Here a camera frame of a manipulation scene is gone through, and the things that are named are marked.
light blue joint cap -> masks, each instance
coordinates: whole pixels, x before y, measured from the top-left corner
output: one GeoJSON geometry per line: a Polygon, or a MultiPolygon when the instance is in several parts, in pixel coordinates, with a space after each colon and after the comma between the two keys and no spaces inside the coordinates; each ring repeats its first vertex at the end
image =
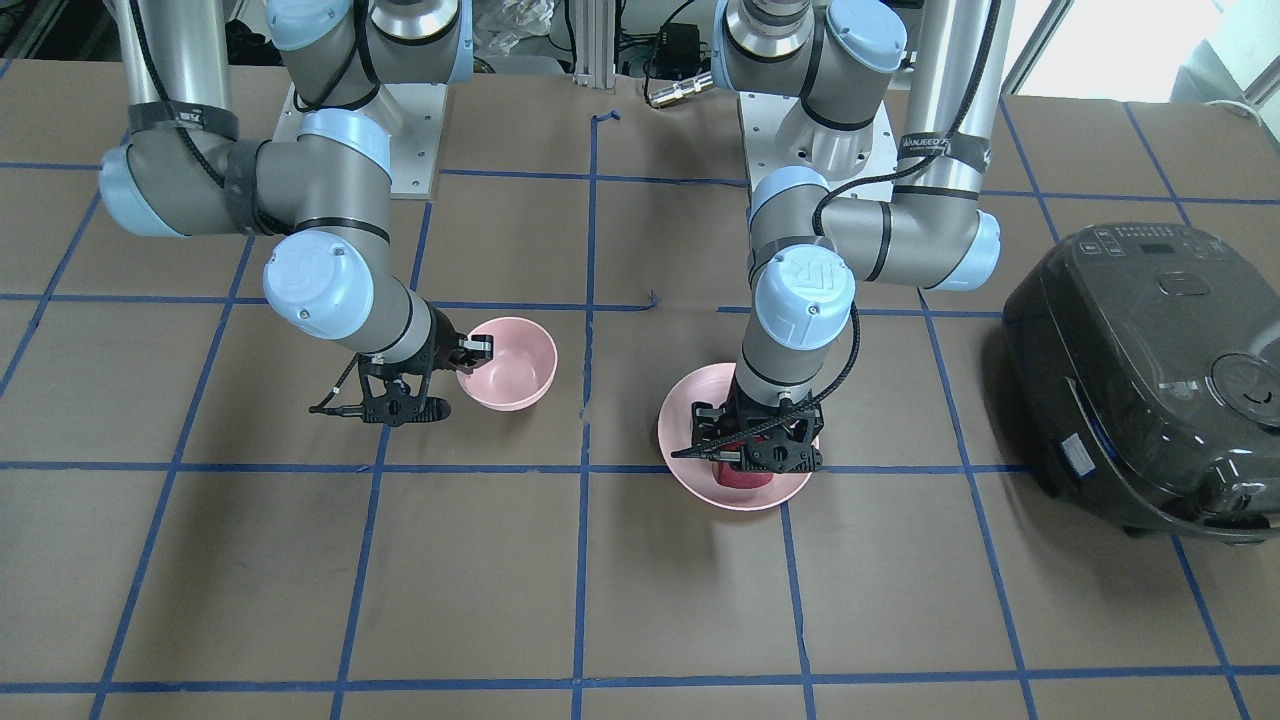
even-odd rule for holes
{"type": "Polygon", "coordinates": [[[846,53],[878,73],[897,72],[902,64],[906,26],[879,0],[833,0],[827,27],[846,53]]]}
{"type": "Polygon", "coordinates": [[[302,118],[302,129],[298,131],[298,137],[303,135],[319,135],[340,142],[378,163],[387,177],[392,174],[392,138],[383,129],[383,126],[372,118],[352,110],[325,108],[307,113],[302,118]]]}
{"type": "Polygon", "coordinates": [[[760,208],[764,208],[765,202],[792,187],[804,184],[817,184],[823,190],[831,190],[827,186],[827,178],[822,177],[822,173],[804,165],[786,165],[764,176],[760,184],[751,192],[751,209],[746,214],[746,224],[750,225],[755,220],[755,214],[760,211],[760,208]]]}
{"type": "Polygon", "coordinates": [[[735,90],[733,82],[728,77],[728,61],[724,59],[724,33],[728,29],[724,27],[724,12],[728,9],[728,0],[717,0],[716,3],[716,15],[712,20],[712,81],[716,87],[723,87],[724,90],[735,90]]]}
{"type": "Polygon", "coordinates": [[[97,190],[111,219],[131,233],[143,237],[187,237],[161,220],[142,196],[129,170],[128,147],[113,147],[102,156],[97,190]]]}
{"type": "Polygon", "coordinates": [[[451,83],[471,79],[471,73],[475,70],[476,44],[475,32],[471,29],[471,0],[460,3],[458,14],[458,54],[453,58],[451,83]]]}
{"type": "Polygon", "coordinates": [[[982,287],[996,272],[1000,260],[1000,223],[995,215],[978,211],[978,234],[965,252],[964,259],[951,270],[951,274],[929,290],[951,290],[964,292],[982,287]]]}
{"type": "Polygon", "coordinates": [[[275,246],[262,268],[266,301],[282,318],[321,340],[360,329],[374,309],[374,275],[346,240],[305,229],[275,246]]]}
{"type": "Polygon", "coordinates": [[[773,256],[755,286],[755,314],[791,350],[818,350],[840,336],[854,304],[854,273],[840,255],[794,245],[773,256]]]}
{"type": "Polygon", "coordinates": [[[301,50],[320,40],[351,10],[351,0],[266,0],[266,26],[278,50],[301,50]]]}

pink bowl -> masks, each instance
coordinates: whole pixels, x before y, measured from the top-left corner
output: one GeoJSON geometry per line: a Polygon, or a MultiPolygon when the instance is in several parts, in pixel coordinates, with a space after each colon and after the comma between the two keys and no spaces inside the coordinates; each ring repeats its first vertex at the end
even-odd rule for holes
{"type": "Polygon", "coordinates": [[[658,447],[672,475],[700,500],[726,510],[767,510],[782,505],[809,482],[813,473],[787,473],[773,475],[755,488],[730,487],[716,479],[716,465],[696,457],[672,457],[671,454],[689,447],[692,418],[689,405],[694,401],[719,405],[728,397],[733,380],[733,363],[719,363],[699,368],[685,375],[667,393],[658,411],[658,447]]]}
{"type": "Polygon", "coordinates": [[[556,341],[524,318],[494,318],[468,334],[493,336],[493,360],[470,375],[458,373],[462,391],[493,410],[522,410],[547,395],[556,377],[556,341]]]}

plastic bag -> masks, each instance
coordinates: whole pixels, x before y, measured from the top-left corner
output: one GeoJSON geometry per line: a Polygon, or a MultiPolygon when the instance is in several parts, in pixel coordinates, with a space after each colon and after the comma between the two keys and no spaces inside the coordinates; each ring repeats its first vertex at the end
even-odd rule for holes
{"type": "Polygon", "coordinates": [[[517,42],[535,35],[548,35],[556,0],[475,0],[475,54],[480,58],[506,56],[517,42]]]}

cable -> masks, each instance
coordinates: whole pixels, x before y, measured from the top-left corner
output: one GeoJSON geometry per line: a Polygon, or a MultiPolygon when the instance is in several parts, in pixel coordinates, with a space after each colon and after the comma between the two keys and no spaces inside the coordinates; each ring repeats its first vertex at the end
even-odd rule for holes
{"type": "Polygon", "coordinates": [[[340,375],[338,375],[338,379],[333,383],[333,388],[329,391],[329,395],[324,396],[324,400],[321,400],[320,402],[312,405],[311,407],[307,407],[307,413],[311,413],[312,415],[325,413],[325,407],[328,407],[329,402],[332,402],[333,398],[338,396],[338,389],[342,388],[342,383],[347,382],[347,375],[351,374],[351,370],[356,366],[356,363],[358,361],[360,361],[360,354],[357,352],[351,356],[351,363],[347,363],[347,369],[343,370],[340,375]]]}
{"type": "Polygon", "coordinates": [[[809,400],[804,400],[796,404],[795,407],[792,407],[791,410],[786,411],[782,415],[778,415],[777,418],[767,423],[762,423],[759,425],[751,425],[750,428],[739,430],[733,434],[724,436],[722,438],[700,442],[692,447],[686,447],[685,450],[677,450],[676,452],[672,452],[671,456],[676,459],[701,457],[707,452],[714,452],[727,445],[745,441],[751,436],[758,436],[760,433],[772,430],[773,428],[799,420],[800,416],[808,413],[810,407],[831,397],[831,393],[836,392],[836,388],[838,388],[845,382],[845,378],[849,377],[849,373],[854,370],[854,364],[858,363],[858,351],[861,348],[863,328],[861,328],[861,322],[858,316],[856,302],[849,306],[849,325],[854,331],[854,341],[852,341],[852,347],[849,348],[849,359],[845,360],[845,366],[840,369],[840,373],[836,375],[836,378],[832,379],[831,384],[828,384],[822,392],[819,392],[818,395],[813,396],[809,400]]]}
{"type": "MultiPolygon", "coordinates": [[[[138,0],[129,0],[129,15],[133,19],[134,35],[138,36],[138,51],[142,54],[142,64],[147,68],[147,76],[151,78],[151,85],[155,86],[156,95],[160,96],[160,102],[164,104],[164,109],[169,114],[169,120],[173,122],[174,129],[178,131],[178,137],[187,147],[187,152],[189,152],[192,159],[196,160],[196,164],[200,165],[200,169],[205,170],[205,174],[209,176],[209,179],[214,181],[214,184],[216,184],[219,190],[225,190],[225,176],[214,168],[212,163],[209,161],[209,158],[206,158],[205,154],[200,151],[200,147],[196,146],[196,141],[191,138],[191,132],[178,120],[178,114],[173,109],[173,100],[169,97],[169,91],[165,90],[164,82],[160,79],[160,70],[156,69],[155,58],[151,56],[151,45],[147,44],[147,32],[146,28],[142,27],[142,9],[138,6],[138,0]]],[[[292,225],[257,208],[256,204],[255,213],[261,229],[265,229],[269,233],[285,234],[293,229],[292,225]]]]}
{"type": "MultiPolygon", "coordinates": [[[[956,109],[955,122],[951,123],[951,127],[947,128],[947,132],[943,136],[943,140],[946,141],[950,141],[955,136],[955,133],[960,131],[960,126],[964,124],[965,117],[969,115],[969,108],[973,106],[974,97],[978,95],[978,86],[982,85],[983,74],[986,74],[987,70],[987,58],[991,55],[991,44],[996,36],[996,26],[998,24],[998,19],[1000,19],[1000,0],[991,0],[991,6],[987,9],[987,24],[982,29],[982,41],[978,44],[978,55],[974,58],[973,70],[969,73],[969,85],[965,87],[964,97],[961,97],[960,106],[956,109]]],[[[818,201],[818,206],[814,208],[813,210],[814,234],[826,234],[822,227],[822,211],[826,210],[827,205],[829,205],[831,201],[835,200],[836,197],[840,197],[845,192],[849,192],[850,190],[859,186],[872,184],[877,182],[890,182],[913,176],[927,168],[929,163],[932,163],[937,158],[938,155],[929,155],[922,159],[919,163],[911,165],[910,168],[906,168],[905,170],[897,170],[896,173],[888,173],[884,176],[855,178],[837,187],[836,190],[832,190],[831,192],[824,195],[822,200],[818,201]]]]}
{"type": "MultiPolygon", "coordinates": [[[[684,9],[684,5],[680,9],[677,9],[677,12],[680,12],[682,9],[684,9]]],[[[947,129],[947,132],[945,135],[946,140],[950,140],[952,136],[955,136],[956,132],[959,132],[960,126],[964,124],[964,119],[969,114],[969,108],[973,105],[974,97],[978,95],[978,86],[982,83],[983,74],[986,73],[987,58],[991,55],[991,45],[992,45],[993,37],[996,35],[996,26],[998,24],[997,23],[998,18],[1000,18],[1000,0],[991,0],[991,6],[987,10],[987,24],[986,24],[986,27],[983,28],[983,32],[982,32],[982,41],[978,45],[978,54],[977,54],[977,56],[974,59],[973,70],[969,73],[969,85],[965,87],[964,97],[960,100],[960,106],[956,109],[955,122],[951,123],[951,127],[947,129]]],[[[645,73],[645,81],[648,82],[648,72],[645,73]]],[[[648,94],[648,88],[646,88],[645,101],[648,102],[648,100],[649,100],[649,94],[648,94]]],[[[928,167],[929,163],[932,163],[936,158],[938,158],[938,156],[937,155],[929,155],[929,156],[922,159],[919,163],[916,163],[914,165],[911,165],[910,168],[905,169],[905,170],[899,170],[896,173],[890,173],[890,174],[886,174],[886,176],[852,179],[852,181],[846,182],[845,184],[837,187],[836,190],[832,190],[826,196],[823,196],[823,199],[818,202],[818,206],[813,211],[813,229],[814,229],[814,233],[819,234],[819,236],[823,234],[822,211],[827,208],[827,205],[832,200],[835,200],[836,197],[838,197],[841,193],[847,192],[849,190],[852,190],[854,187],[858,187],[858,186],[861,186],[861,184],[869,184],[869,183],[873,183],[873,182],[893,181],[893,179],[899,179],[899,178],[902,178],[902,177],[908,177],[908,176],[914,174],[914,173],[924,169],[925,167],[928,167]]],[[[840,370],[840,373],[831,382],[831,384],[826,387],[826,389],[823,389],[818,395],[810,397],[809,400],[800,401],[799,404],[795,405],[795,407],[792,407],[787,413],[785,413],[785,414],[782,414],[782,415],[780,415],[780,416],[777,416],[777,418],[774,418],[774,419],[772,419],[772,420],[769,420],[767,423],[762,423],[759,425],[739,430],[739,432],[736,432],[733,434],[730,434],[730,436],[726,436],[723,438],[717,438],[717,439],[712,439],[712,441],[698,443],[698,445],[695,445],[692,447],[687,447],[685,450],[681,450],[681,451],[677,451],[677,452],[672,452],[671,456],[672,457],[677,457],[677,459],[700,457],[700,456],[703,456],[707,452],[714,452],[716,450],[719,450],[719,448],[722,448],[722,447],[724,447],[727,445],[732,445],[735,442],[745,441],[745,439],[748,439],[748,438],[750,438],[753,436],[760,434],[763,432],[772,430],[773,428],[777,428],[777,427],[785,425],[787,423],[791,423],[794,420],[797,420],[801,415],[804,415],[805,413],[808,413],[812,407],[814,407],[815,405],[818,405],[823,400],[826,400],[828,396],[831,396],[831,393],[833,393],[836,391],[836,388],[838,388],[841,386],[841,383],[845,382],[845,379],[849,377],[849,373],[852,372],[854,364],[858,361],[858,351],[859,351],[859,346],[861,343],[861,327],[860,327],[860,322],[859,322],[859,318],[858,318],[858,304],[856,302],[852,306],[850,306],[850,309],[849,309],[849,316],[850,316],[850,324],[852,325],[852,329],[854,329],[854,342],[852,342],[852,347],[849,351],[849,360],[845,361],[845,366],[840,370]]]]}
{"type": "Polygon", "coordinates": [[[324,108],[324,104],[329,100],[329,96],[333,95],[333,91],[337,90],[338,83],[342,82],[342,78],[347,76],[347,70],[351,69],[351,63],[353,63],[355,60],[356,60],[356,44],[352,42],[351,50],[347,51],[347,59],[343,60],[342,67],[338,68],[338,72],[335,72],[333,77],[330,77],[329,81],[324,83],[324,87],[320,88],[320,97],[316,99],[315,102],[307,102],[305,105],[301,104],[302,96],[298,95],[297,86],[293,87],[293,109],[296,109],[300,113],[310,113],[312,110],[320,110],[321,108],[324,108]]]}
{"type": "Polygon", "coordinates": [[[658,42],[662,38],[662,28],[664,28],[668,24],[671,24],[671,20],[676,19],[676,15],[678,15],[681,13],[681,10],[684,10],[685,8],[692,5],[696,1],[698,0],[685,0],[684,3],[681,3],[680,6],[676,8],[675,10],[672,10],[671,14],[667,15],[667,19],[663,20],[660,26],[658,26],[658,33],[653,37],[653,53],[649,55],[649,60],[650,61],[645,63],[645,65],[644,65],[644,104],[648,105],[648,106],[650,106],[650,108],[653,108],[653,102],[649,101],[649,79],[650,79],[649,70],[652,69],[652,65],[653,65],[653,58],[658,56],[658,42]]]}
{"type": "Polygon", "coordinates": [[[573,72],[577,73],[577,41],[573,40],[573,20],[568,17],[568,5],[570,0],[564,0],[564,29],[568,31],[568,54],[573,58],[573,72]]]}
{"type": "Polygon", "coordinates": [[[173,100],[169,99],[169,94],[164,88],[164,83],[160,81],[160,72],[156,69],[155,59],[151,56],[151,46],[147,44],[147,33],[142,28],[142,9],[138,8],[138,0],[129,0],[129,14],[133,17],[133,31],[138,36],[138,50],[142,53],[142,64],[147,68],[147,76],[151,77],[151,85],[156,88],[156,95],[160,96],[160,101],[164,102],[165,110],[169,113],[169,119],[174,123],[174,129],[178,131],[178,137],[182,138],[182,143],[187,146],[187,151],[200,165],[200,169],[205,170],[209,179],[214,181],[214,184],[223,188],[227,183],[227,178],[223,177],[214,165],[205,158],[205,154],[196,147],[196,141],[191,138],[191,133],[182,124],[178,124],[178,114],[173,110],[173,100]]]}

metal column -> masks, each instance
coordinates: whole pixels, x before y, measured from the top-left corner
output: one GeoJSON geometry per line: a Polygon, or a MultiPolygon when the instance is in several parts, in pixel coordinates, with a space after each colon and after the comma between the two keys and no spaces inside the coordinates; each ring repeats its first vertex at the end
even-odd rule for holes
{"type": "Polygon", "coordinates": [[[572,9],[573,42],[577,47],[573,82],[595,90],[613,90],[613,47],[618,32],[616,4],[613,0],[573,0],[572,9]]]}

